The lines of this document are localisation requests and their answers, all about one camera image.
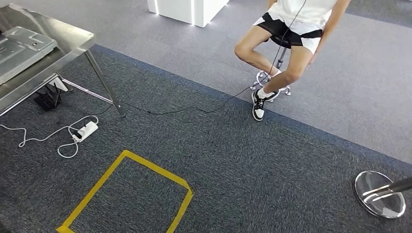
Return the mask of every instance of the white sock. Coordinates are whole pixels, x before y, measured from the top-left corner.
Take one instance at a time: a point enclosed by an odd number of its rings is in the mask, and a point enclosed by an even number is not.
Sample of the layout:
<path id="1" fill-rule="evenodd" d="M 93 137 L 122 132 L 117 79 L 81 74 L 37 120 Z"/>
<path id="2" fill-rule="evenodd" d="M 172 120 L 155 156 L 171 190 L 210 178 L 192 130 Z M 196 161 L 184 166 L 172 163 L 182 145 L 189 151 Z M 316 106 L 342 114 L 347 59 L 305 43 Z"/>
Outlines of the white sock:
<path id="1" fill-rule="evenodd" d="M 272 75 L 272 78 L 278 74 L 282 73 L 282 71 L 280 71 L 280 69 L 277 70 L 277 73 L 275 75 Z"/>
<path id="2" fill-rule="evenodd" d="M 261 98 L 261 99 L 264 99 L 264 98 L 268 97 L 269 95 L 271 95 L 271 92 L 265 93 L 263 88 L 261 88 L 259 91 L 257 91 L 257 96 L 259 96 L 259 98 Z"/>

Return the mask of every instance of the white cabinet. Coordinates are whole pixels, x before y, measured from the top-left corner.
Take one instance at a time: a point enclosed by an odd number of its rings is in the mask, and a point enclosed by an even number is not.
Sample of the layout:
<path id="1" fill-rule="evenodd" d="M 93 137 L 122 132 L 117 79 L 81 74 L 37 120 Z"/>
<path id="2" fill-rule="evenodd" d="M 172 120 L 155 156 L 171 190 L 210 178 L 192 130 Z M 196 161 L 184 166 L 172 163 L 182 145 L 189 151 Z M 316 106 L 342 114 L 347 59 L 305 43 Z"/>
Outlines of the white cabinet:
<path id="1" fill-rule="evenodd" d="M 149 11 L 204 28 L 229 0 L 147 0 Z"/>

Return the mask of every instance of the electrical cord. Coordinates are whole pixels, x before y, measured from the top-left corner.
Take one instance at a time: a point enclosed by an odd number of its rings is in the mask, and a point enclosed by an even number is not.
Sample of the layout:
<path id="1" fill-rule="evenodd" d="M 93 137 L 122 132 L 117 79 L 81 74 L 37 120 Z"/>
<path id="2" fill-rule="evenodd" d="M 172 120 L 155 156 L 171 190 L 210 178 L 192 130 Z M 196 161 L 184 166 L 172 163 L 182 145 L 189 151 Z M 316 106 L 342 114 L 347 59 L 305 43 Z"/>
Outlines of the electrical cord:
<path id="1" fill-rule="evenodd" d="M 286 36 L 286 33 L 288 33 L 288 31 L 291 29 L 292 24 L 295 22 L 297 16 L 298 16 L 298 15 L 300 14 L 300 12 L 302 11 L 303 7 L 304 7 L 305 4 L 306 4 L 306 1 L 307 1 L 307 0 L 305 0 L 305 1 L 303 2 L 302 6 L 300 7 L 300 9 L 299 9 L 299 11 L 297 12 L 297 14 L 295 15 L 295 17 L 293 18 L 293 20 L 292 20 L 291 24 L 289 25 L 288 29 L 285 31 L 285 33 L 283 33 L 282 38 L 280 39 L 280 45 L 278 46 L 278 49 L 277 49 L 275 58 L 273 59 L 272 67 L 271 67 L 269 73 L 267 73 L 264 78 L 262 78 L 261 80 L 259 80 L 259 82 L 267 79 L 268 76 L 270 75 L 270 73 L 272 72 L 273 66 L 275 65 L 275 62 L 276 62 L 276 59 L 277 59 L 277 56 L 279 55 L 280 48 L 282 47 L 282 43 L 284 42 L 284 38 L 285 38 L 285 36 Z M 250 88 L 250 87 L 247 87 L 247 88 L 245 88 L 244 90 L 242 90 L 241 92 L 239 92 L 238 94 L 236 94 L 236 95 L 234 95 L 234 96 L 231 96 L 231 97 L 228 98 L 220 107 L 218 107 L 218 108 L 216 108 L 215 110 L 212 110 L 212 111 L 206 111 L 206 110 L 203 110 L 203 109 L 200 109 L 200 108 L 197 108 L 197 107 L 189 107 L 189 108 L 184 108 L 184 109 L 180 109 L 180 110 L 176 110 L 176 111 L 171 111 L 171 112 L 154 113 L 154 112 L 152 112 L 152 111 L 148 111 L 148 110 L 144 110 L 144 109 L 135 107 L 135 106 L 133 106 L 133 105 L 131 105 L 131 104 L 129 104 L 129 103 L 126 103 L 126 102 L 122 102 L 122 101 L 119 101 L 119 102 L 120 102 L 120 103 L 123 103 L 123 104 L 126 104 L 126 105 L 128 105 L 128 106 L 130 106 L 130 107 L 132 107 L 132 108 L 134 108 L 134 109 L 136 109 L 136 110 L 143 111 L 143 112 L 147 112 L 147 113 L 149 113 L 149 114 L 156 115 L 156 116 L 162 116 L 162 115 L 167 115 L 167 114 L 178 113 L 178 112 L 186 111 L 186 110 L 189 110 L 189 109 L 194 109 L 194 110 L 197 110 L 197 111 L 206 113 L 206 114 L 210 114 L 210 113 L 214 113 L 214 112 L 222 109 L 231 99 L 239 96 L 240 94 L 242 94 L 243 92 L 245 92 L 245 91 L 246 91 L 247 89 L 249 89 L 249 88 Z"/>
<path id="2" fill-rule="evenodd" d="M 302 10 L 302 8 L 305 6 L 306 1 L 307 1 L 307 0 L 304 1 L 302 7 L 299 9 L 298 13 L 296 14 L 296 16 L 294 17 L 294 19 L 292 20 L 291 24 L 289 25 L 288 29 L 287 29 L 287 30 L 285 31 L 285 33 L 282 35 L 282 38 L 281 38 L 281 40 L 280 40 L 281 42 L 280 42 L 279 48 L 278 48 L 277 53 L 276 53 L 276 56 L 275 56 L 275 58 L 274 58 L 274 60 L 273 60 L 273 62 L 272 62 L 272 67 L 271 67 L 269 73 L 266 75 L 266 77 L 262 78 L 262 79 L 260 80 L 260 82 L 263 81 L 263 80 L 265 80 L 265 79 L 270 75 L 270 73 L 272 72 L 273 66 L 274 66 L 274 64 L 275 64 L 275 62 L 276 62 L 277 56 L 279 55 L 279 52 L 280 52 L 280 48 L 281 48 L 282 43 L 283 43 L 283 41 L 284 41 L 284 37 L 285 37 L 286 33 L 290 30 L 290 27 L 292 26 L 292 24 L 293 24 L 294 21 L 296 20 L 297 16 L 299 15 L 299 13 L 300 13 L 301 10 Z M 210 113 L 214 113 L 214 112 L 222 109 L 231 99 L 237 97 L 238 95 L 240 95 L 241 93 L 243 93 L 244 91 L 246 91 L 246 90 L 249 89 L 249 88 L 250 88 L 250 87 L 247 87 L 247 88 L 245 88 L 244 90 L 242 90 L 241 92 L 239 92 L 238 94 L 236 94 L 236 95 L 234 95 L 234 96 L 231 96 L 231 97 L 228 98 L 221 106 L 219 106 L 218 108 L 216 108 L 216 109 L 214 109 L 214 110 L 212 110 L 212 111 L 206 111 L 206 110 L 203 110 L 203 109 L 200 109 L 200 108 L 197 108 L 197 107 L 189 107 L 189 108 L 184 108 L 184 109 L 180 109 L 180 110 L 176 110 L 176 111 L 171 111 L 171 112 L 154 113 L 154 112 L 152 112 L 152 111 L 147 111 L 147 110 L 144 110 L 144 109 L 140 109 L 140 108 L 135 107 L 135 106 L 133 106 L 133 105 L 131 105 L 131 104 L 129 104 L 129 103 L 126 103 L 126 102 L 120 101 L 120 103 L 126 104 L 126 105 L 128 105 L 128 106 L 130 106 L 130 107 L 132 107 L 132 108 L 134 108 L 134 109 L 136 109 L 136 110 L 144 111 L 144 112 L 147 112 L 147 113 L 149 113 L 149 114 L 157 115 L 157 116 L 167 115 L 167 114 L 174 114 L 174 113 L 182 112 L 182 111 L 189 110 L 189 109 L 195 109 L 195 110 L 198 110 L 198 111 L 200 111 L 200 112 L 203 112 L 203 113 L 206 113 L 206 114 L 210 114 Z M 78 120 L 78 121 L 76 121 L 76 122 L 74 122 L 74 123 L 72 123 L 72 124 L 70 124 L 70 125 L 68 125 L 68 126 L 65 126 L 65 127 L 61 128 L 61 129 L 53 132 L 52 134 L 50 134 L 49 136 L 47 136 L 47 137 L 44 138 L 44 139 L 37 139 L 37 138 L 27 139 L 27 138 L 26 138 L 26 137 L 27 137 L 27 130 L 26 130 L 25 128 L 16 128 L 16 129 L 13 129 L 13 128 L 8 128 L 8 127 L 6 127 L 6 126 L 4 126 L 4 125 L 1 125 L 1 124 L 0 124 L 0 126 L 3 127 L 3 128 L 5 128 L 5 129 L 7 129 L 7 130 L 12 130 L 12 131 L 23 130 L 23 131 L 24 131 L 23 141 L 22 141 L 21 143 L 19 143 L 19 145 L 18 145 L 18 147 L 20 147 L 20 148 L 24 147 L 24 146 L 26 145 L 26 142 L 29 142 L 29 141 L 44 142 L 44 141 L 46 141 L 47 139 L 49 139 L 50 137 L 52 137 L 53 135 L 55 135 L 55 134 L 57 134 L 58 132 L 62 131 L 63 129 L 66 129 L 66 128 L 67 128 L 68 133 L 70 134 L 70 136 L 71 136 L 71 138 L 73 139 L 74 142 L 73 142 L 73 143 L 64 144 L 64 145 L 59 146 L 59 147 L 57 148 L 57 153 L 58 153 L 61 157 L 63 157 L 63 158 L 73 158 L 74 156 L 77 155 L 77 152 L 79 151 L 79 146 L 77 145 L 79 142 L 74 139 L 74 137 L 73 137 L 74 134 L 73 134 L 70 130 L 76 130 L 77 132 L 79 132 L 79 131 L 84 132 L 84 131 L 82 131 L 82 130 L 79 130 L 79 129 L 74 128 L 73 126 L 74 126 L 75 124 L 81 122 L 81 121 L 83 121 L 83 124 L 85 125 L 84 121 L 85 121 L 86 119 L 88 119 L 88 118 L 91 118 L 91 117 L 93 117 L 93 118 L 96 119 L 95 124 L 97 125 L 97 124 L 99 123 L 99 118 L 97 117 L 97 115 L 102 115 L 102 114 L 106 113 L 112 106 L 113 106 L 113 105 L 111 104 L 109 107 L 107 107 L 107 108 L 106 108 L 103 112 L 101 112 L 101 113 L 97 113 L 97 114 L 85 116 L 85 117 L 81 118 L 80 120 Z M 68 147 L 68 146 L 72 146 L 72 145 L 75 145 L 75 146 L 76 146 L 76 152 L 75 152 L 73 155 L 71 155 L 71 156 L 64 156 L 62 153 L 60 153 L 60 149 L 61 149 L 61 148 L 63 148 L 63 147 Z"/>
<path id="3" fill-rule="evenodd" d="M 84 120 L 84 119 L 86 119 L 86 118 L 90 118 L 90 117 L 93 117 L 93 118 L 96 119 L 96 122 L 95 122 L 96 125 L 99 123 L 99 118 L 97 118 L 97 116 L 85 116 L 84 118 L 82 118 L 82 119 L 80 119 L 80 120 L 72 123 L 71 125 L 65 126 L 65 127 L 61 128 L 61 129 L 55 131 L 54 133 L 50 134 L 49 136 L 47 136 L 47 137 L 44 138 L 44 139 L 37 139 L 37 138 L 27 139 L 27 138 L 26 138 L 26 137 L 27 137 L 27 129 L 25 129 L 25 128 L 16 128 L 16 129 L 13 129 L 13 128 L 8 128 L 8 127 L 6 127 L 6 126 L 4 126 L 4 125 L 0 125 L 0 126 L 3 127 L 3 128 L 5 128 L 5 129 L 7 129 L 7 130 L 12 130 L 12 131 L 23 130 L 23 131 L 24 131 L 23 141 L 22 141 L 21 143 L 19 143 L 19 145 L 18 145 L 18 147 L 20 147 L 20 148 L 24 147 L 24 146 L 26 145 L 26 142 L 28 142 L 28 141 L 44 142 L 44 141 L 46 141 L 47 139 L 51 138 L 51 137 L 52 137 L 53 135 L 55 135 L 56 133 L 58 133 L 58 132 L 62 131 L 63 129 L 66 129 L 66 128 L 67 128 L 68 133 L 70 134 L 70 136 L 71 136 L 71 138 L 73 139 L 74 142 L 73 142 L 73 143 L 64 144 L 64 145 L 59 146 L 59 147 L 57 148 L 57 153 L 58 153 L 60 156 L 62 156 L 63 158 L 69 159 L 69 158 L 73 158 L 74 156 L 76 156 L 76 155 L 77 155 L 77 152 L 79 151 L 79 146 L 77 145 L 79 142 L 77 142 L 76 140 L 74 140 L 74 138 L 73 138 L 73 133 L 72 133 L 70 130 L 81 131 L 81 130 L 79 130 L 79 129 L 74 128 L 73 126 L 74 126 L 75 124 L 81 122 L 82 120 Z M 75 152 L 73 155 L 71 155 L 71 156 L 65 156 L 65 155 L 63 155 L 62 153 L 60 153 L 60 149 L 61 149 L 61 148 L 63 148 L 63 147 L 68 147 L 68 146 L 72 146 L 72 145 L 75 145 L 75 146 L 76 146 L 76 152 Z"/>

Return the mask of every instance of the yellow tape square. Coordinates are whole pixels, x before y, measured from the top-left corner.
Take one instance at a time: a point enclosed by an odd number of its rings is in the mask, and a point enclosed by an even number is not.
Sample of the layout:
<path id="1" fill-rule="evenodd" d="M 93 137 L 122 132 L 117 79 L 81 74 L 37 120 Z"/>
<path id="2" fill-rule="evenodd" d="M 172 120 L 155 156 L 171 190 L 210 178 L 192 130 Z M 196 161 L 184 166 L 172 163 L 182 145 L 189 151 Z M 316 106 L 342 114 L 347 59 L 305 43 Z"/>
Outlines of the yellow tape square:
<path id="1" fill-rule="evenodd" d="M 107 169 L 107 171 L 103 174 L 103 176 L 97 181 L 97 183 L 93 186 L 93 188 L 89 191 L 89 193 L 83 198 L 83 200 L 77 205 L 77 207 L 73 210 L 73 212 L 69 215 L 69 217 L 66 219 L 66 221 L 56 229 L 59 233 L 75 233 L 72 231 L 69 226 L 73 223 L 73 221 L 79 216 L 81 211 L 86 207 L 86 205 L 89 203 L 89 201 L 92 199 L 92 197 L 95 195 L 95 193 L 101 188 L 101 186 L 106 182 L 106 180 L 110 177 L 110 175 L 113 173 L 113 171 L 119 166 L 119 164 L 123 161 L 124 158 L 130 158 L 134 161 L 136 161 L 139 164 L 142 164 L 146 166 L 148 169 L 151 169 L 158 174 L 178 183 L 179 185 L 185 187 L 188 190 L 188 193 L 186 193 L 185 198 L 183 199 L 182 204 L 180 205 L 179 210 L 177 211 L 177 215 L 174 218 L 173 222 L 167 229 L 166 233 L 173 233 L 174 230 L 176 230 L 177 225 L 179 224 L 180 220 L 183 217 L 183 214 L 185 213 L 187 207 L 189 206 L 189 203 L 193 197 L 193 192 L 192 189 L 189 187 L 188 183 L 183 180 L 182 178 L 176 176 L 175 174 L 166 171 L 165 169 L 157 166 L 156 164 L 136 155 L 131 153 L 130 151 L 124 150 L 119 157 L 113 162 L 113 164 Z"/>

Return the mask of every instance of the white cable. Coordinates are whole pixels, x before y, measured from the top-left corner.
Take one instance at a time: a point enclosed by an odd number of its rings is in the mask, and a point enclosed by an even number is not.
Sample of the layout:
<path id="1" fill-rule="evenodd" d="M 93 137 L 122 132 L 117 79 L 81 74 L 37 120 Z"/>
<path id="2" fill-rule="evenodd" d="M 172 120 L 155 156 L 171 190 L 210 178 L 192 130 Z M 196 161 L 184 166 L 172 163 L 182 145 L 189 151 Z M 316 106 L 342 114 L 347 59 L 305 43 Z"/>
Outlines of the white cable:
<path id="1" fill-rule="evenodd" d="M 44 142 L 44 141 L 46 141 L 47 139 L 49 139 L 50 137 L 52 137 L 53 135 L 55 135 L 56 133 L 60 132 L 61 130 L 65 129 L 65 128 L 67 128 L 67 131 L 69 132 L 69 134 L 70 134 L 71 138 L 73 139 L 74 143 L 70 143 L 70 144 L 65 144 L 65 145 L 59 146 L 59 147 L 57 148 L 57 153 L 58 153 L 60 156 L 62 156 L 63 158 L 69 159 L 69 158 L 73 158 L 74 156 L 76 156 L 77 152 L 79 151 L 79 146 L 77 145 L 78 142 L 76 142 L 76 141 L 74 140 L 73 134 L 71 133 L 70 130 L 81 131 L 81 130 L 78 130 L 78 129 L 74 128 L 73 125 L 75 125 L 75 124 L 79 123 L 80 121 L 82 121 L 82 120 L 84 120 L 84 119 L 86 119 L 86 118 L 89 118 L 89 117 L 94 117 L 94 118 L 96 119 L 96 122 L 95 122 L 96 125 L 99 123 L 99 118 L 97 118 L 97 116 L 85 116 L 84 118 L 82 118 L 82 119 L 74 122 L 73 124 L 71 124 L 71 125 L 69 125 L 69 126 L 65 126 L 65 127 L 61 128 L 61 129 L 55 131 L 54 133 L 50 134 L 49 136 L 47 136 L 47 137 L 44 138 L 44 139 L 37 139 L 37 138 L 26 139 L 27 130 L 26 130 L 25 128 L 12 129 L 12 128 L 8 128 L 8 127 L 6 127 L 6 126 L 4 126 L 4 125 L 0 125 L 0 126 L 3 127 L 3 128 L 5 128 L 5 129 L 7 129 L 7 130 L 23 130 L 23 131 L 24 131 L 23 141 L 22 141 L 21 143 L 19 143 L 19 145 L 18 145 L 18 147 L 20 147 L 20 148 L 24 147 L 24 146 L 26 145 L 26 142 L 28 142 L 28 141 L 34 140 L 34 141 L 38 141 L 38 142 Z M 72 146 L 72 145 L 76 145 L 76 152 L 74 153 L 74 155 L 72 155 L 72 156 L 64 156 L 64 155 L 62 155 L 62 154 L 60 153 L 60 148 L 62 148 L 62 147 L 67 147 L 67 146 Z"/>

